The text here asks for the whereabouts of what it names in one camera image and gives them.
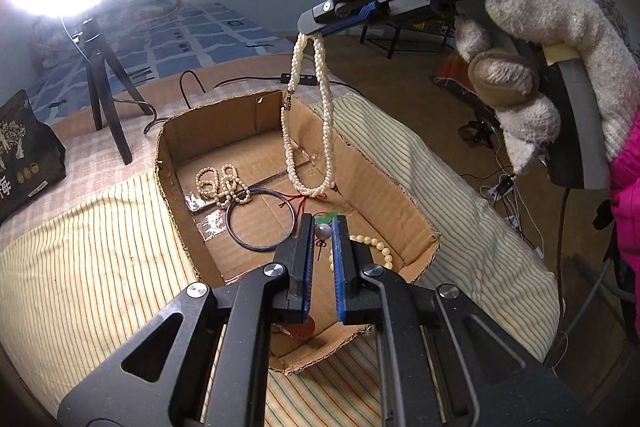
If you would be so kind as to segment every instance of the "black package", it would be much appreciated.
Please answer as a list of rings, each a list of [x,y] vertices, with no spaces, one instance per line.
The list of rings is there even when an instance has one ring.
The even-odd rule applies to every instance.
[[[17,92],[0,108],[0,224],[65,175],[64,146]]]

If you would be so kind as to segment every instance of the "gloved finger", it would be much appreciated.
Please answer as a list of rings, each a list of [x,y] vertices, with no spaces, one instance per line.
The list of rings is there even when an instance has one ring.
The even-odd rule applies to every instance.
[[[614,27],[593,0],[486,0],[503,31],[550,46],[565,42],[587,69],[602,116],[609,160],[615,158],[640,105],[640,73]]]
[[[538,161],[540,154],[538,146],[532,142],[521,140],[506,130],[503,131],[502,136],[514,174],[517,176],[526,174],[533,164]]]
[[[500,125],[514,137],[534,144],[552,143],[560,134],[560,114],[542,93],[524,105],[496,109]]]
[[[526,58],[499,49],[476,55],[468,76],[478,97],[495,108],[523,105],[540,87],[538,72]]]
[[[456,16],[456,47],[458,53],[469,63],[479,53],[491,47],[489,32],[475,20],[463,15]]]

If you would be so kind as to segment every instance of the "screw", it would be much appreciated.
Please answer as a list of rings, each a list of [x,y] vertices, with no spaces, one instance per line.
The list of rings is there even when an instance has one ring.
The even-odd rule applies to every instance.
[[[197,299],[207,292],[207,285],[202,282],[194,282],[187,287],[187,295]]]
[[[457,299],[460,295],[460,290],[452,284],[443,284],[438,288],[438,293],[444,299]]]
[[[380,277],[384,271],[384,267],[380,266],[380,264],[370,264],[363,270],[364,275],[368,277]]]
[[[267,277],[279,277],[284,272],[284,266],[279,263],[269,263],[262,271]]]

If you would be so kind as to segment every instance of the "black tripod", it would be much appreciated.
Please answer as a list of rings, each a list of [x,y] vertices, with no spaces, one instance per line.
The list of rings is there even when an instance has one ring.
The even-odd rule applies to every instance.
[[[91,110],[94,115],[95,130],[100,131],[103,128],[102,115],[100,114],[100,106],[102,106],[107,125],[111,130],[111,135],[114,142],[116,142],[120,156],[122,156],[122,161],[124,161],[125,165],[129,165],[133,161],[133,156],[113,102],[113,93],[109,86],[105,62],[129,92],[131,98],[136,102],[142,102],[140,108],[144,114],[153,116],[153,111],[149,105],[145,105],[145,99],[142,98],[127,71],[122,67],[118,57],[110,45],[107,44],[106,39],[100,32],[98,23],[93,19],[85,20],[82,23],[82,32],[78,36],[88,59],[86,79],[89,86],[89,99],[91,100]]]

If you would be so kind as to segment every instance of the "striped cloth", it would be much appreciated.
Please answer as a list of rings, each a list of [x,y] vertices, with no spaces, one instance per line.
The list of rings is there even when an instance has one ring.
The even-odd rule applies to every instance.
[[[541,359],[558,323],[553,276],[405,126],[350,94],[335,100],[335,125],[440,230],[440,253],[420,283],[459,285]],[[0,252],[0,343],[55,414],[73,386],[195,279],[153,172],[137,174]],[[266,424],[379,425],[372,338],[298,375],[271,373]]]

